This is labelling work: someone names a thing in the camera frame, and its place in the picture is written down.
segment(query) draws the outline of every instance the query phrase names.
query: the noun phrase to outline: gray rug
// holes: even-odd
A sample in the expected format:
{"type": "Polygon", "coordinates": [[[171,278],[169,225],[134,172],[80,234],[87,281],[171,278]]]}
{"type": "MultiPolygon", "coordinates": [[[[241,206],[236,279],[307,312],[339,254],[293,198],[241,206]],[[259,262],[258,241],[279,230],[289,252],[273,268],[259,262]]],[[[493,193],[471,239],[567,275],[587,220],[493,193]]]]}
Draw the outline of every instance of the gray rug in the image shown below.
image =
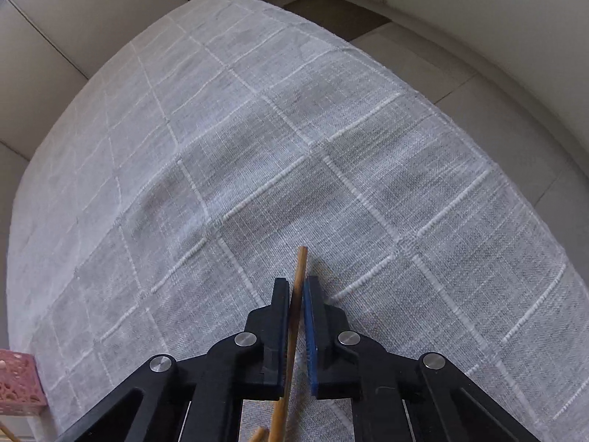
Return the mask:
{"type": "MultiPolygon", "coordinates": [[[[589,440],[589,298],[546,225],[393,73],[257,0],[176,9],[55,124],[14,205],[11,347],[63,431],[151,355],[239,332],[299,245],[355,330],[446,354],[544,442],[589,440]]],[[[304,357],[295,381],[291,440],[353,440],[304,357]]]]}

